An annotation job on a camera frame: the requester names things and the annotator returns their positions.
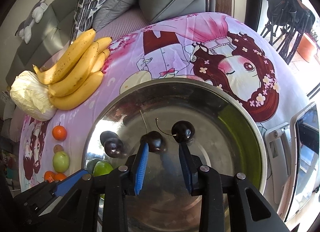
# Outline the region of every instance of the striped pink cushion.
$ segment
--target striped pink cushion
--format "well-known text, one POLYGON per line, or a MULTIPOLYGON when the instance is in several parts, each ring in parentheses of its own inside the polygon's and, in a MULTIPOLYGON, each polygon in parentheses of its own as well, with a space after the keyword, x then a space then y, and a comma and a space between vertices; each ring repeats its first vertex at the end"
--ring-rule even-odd
POLYGON ((96 39, 112 37, 116 40, 148 25, 142 11, 139 8, 132 8, 99 30, 96 39))

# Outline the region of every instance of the banana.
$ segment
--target banana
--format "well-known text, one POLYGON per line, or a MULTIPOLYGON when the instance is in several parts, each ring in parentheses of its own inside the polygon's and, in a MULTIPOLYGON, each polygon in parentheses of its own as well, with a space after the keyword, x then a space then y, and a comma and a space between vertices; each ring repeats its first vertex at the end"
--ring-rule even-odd
POLYGON ((64 97, 55 97, 48 94, 49 101, 53 106, 60 110, 71 110, 92 96, 100 86, 102 79, 103 73, 101 71, 93 73, 74 93, 64 97))
POLYGON ((93 66, 91 73, 100 71, 101 68, 103 67, 103 64, 105 62, 105 60, 108 58, 108 56, 110 55, 110 50, 109 49, 105 49, 103 50, 100 55, 98 55, 98 59, 95 63, 95 65, 93 66))
POLYGON ((95 65, 98 57, 98 48, 98 43, 93 42, 65 79, 49 85, 49 93, 56 97, 62 97, 76 91, 87 79, 95 65))
POLYGON ((98 53, 100 54, 103 50, 105 50, 110 45, 110 43, 112 42, 112 38, 110 37, 101 38, 101 39, 97 39, 95 42, 99 44, 98 53))
POLYGON ((58 62, 47 71, 40 72, 37 66, 33 66, 39 81, 42 84, 49 85, 60 81, 78 62, 87 48, 91 45, 95 38, 94 29, 83 32, 65 51, 58 62))

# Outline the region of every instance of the plush toy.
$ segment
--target plush toy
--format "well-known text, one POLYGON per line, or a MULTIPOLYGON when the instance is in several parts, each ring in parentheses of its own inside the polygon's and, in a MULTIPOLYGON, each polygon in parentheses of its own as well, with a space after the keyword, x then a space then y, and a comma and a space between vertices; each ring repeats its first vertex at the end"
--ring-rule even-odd
POLYGON ((24 39, 25 43, 28 44, 31 39, 31 28, 35 23, 39 23, 42 19, 44 11, 47 9, 48 5, 44 3, 45 0, 40 0, 36 5, 33 6, 29 16, 26 20, 22 21, 15 33, 24 39))

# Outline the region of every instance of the metal bowl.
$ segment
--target metal bowl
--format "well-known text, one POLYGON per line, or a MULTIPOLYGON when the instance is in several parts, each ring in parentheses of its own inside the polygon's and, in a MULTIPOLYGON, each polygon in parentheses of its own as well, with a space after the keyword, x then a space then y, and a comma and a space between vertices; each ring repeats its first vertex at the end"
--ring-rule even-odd
MULTIPOLYGON (((152 80, 114 99, 92 127, 84 149, 82 167, 93 171, 99 159, 114 168, 135 154, 146 132, 171 133, 172 125, 187 120, 195 127, 188 144, 203 164, 221 174, 243 172, 264 192, 267 156, 261 134, 250 115, 231 96, 209 84, 183 78, 152 80), (110 158, 100 142, 103 131, 117 133, 125 145, 122 158, 110 158)), ((201 197, 185 188, 178 144, 163 134, 167 152, 149 153, 143 188, 137 197, 126 197, 130 231, 197 231, 201 197)), ((103 200, 99 216, 102 217, 103 200)))

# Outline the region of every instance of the bowl rim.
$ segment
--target bowl rim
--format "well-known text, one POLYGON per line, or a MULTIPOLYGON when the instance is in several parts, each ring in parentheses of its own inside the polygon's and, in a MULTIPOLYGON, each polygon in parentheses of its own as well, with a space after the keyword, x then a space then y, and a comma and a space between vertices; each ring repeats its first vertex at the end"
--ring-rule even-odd
POLYGON ((266 182, 267 182, 267 170, 268 170, 268 164, 267 164, 267 152, 266 152, 266 148, 265 148, 265 143, 263 141, 262 135, 258 129, 257 124, 255 123, 255 121, 252 119, 251 115, 230 95, 228 95, 226 92, 222 91, 221 89, 210 85, 208 83, 205 82, 201 82, 199 80, 194 80, 194 79, 189 79, 189 78, 181 78, 181 77, 174 77, 174 78, 162 78, 162 79, 153 79, 151 81, 147 81, 144 83, 141 83, 139 85, 136 85, 128 90, 126 90, 125 92, 123 92, 122 94, 120 94, 119 96, 117 96, 116 98, 114 98, 103 110, 102 112, 99 114, 99 116, 96 118, 96 120, 94 121, 87 139, 85 141, 84 144, 84 150, 82 153, 82 160, 81 160, 81 168, 84 168, 85 165, 85 157, 86 157, 86 153, 88 150, 88 146, 89 146, 89 141, 91 139, 92 133, 95 129, 95 126, 97 125, 97 123, 101 120, 101 118, 106 114, 106 112, 108 112, 117 102, 119 102, 121 99, 123 99, 124 97, 126 97, 127 95, 148 87, 148 86, 152 86, 152 85, 158 85, 158 84, 188 84, 188 85, 194 85, 203 89, 206 89, 209 92, 214 92, 215 94, 217 94, 218 96, 220 96, 221 98, 223 98, 224 100, 226 100, 227 102, 231 103, 233 106, 235 106, 240 113, 246 118, 246 120, 248 121, 248 123, 250 124, 256 138, 257 138, 257 142, 259 144, 259 149, 260 149, 260 157, 261 157, 261 165, 262 165, 262 170, 261 170, 261 180, 260 180, 260 188, 259 191, 260 193, 263 195, 265 187, 266 187, 266 182))

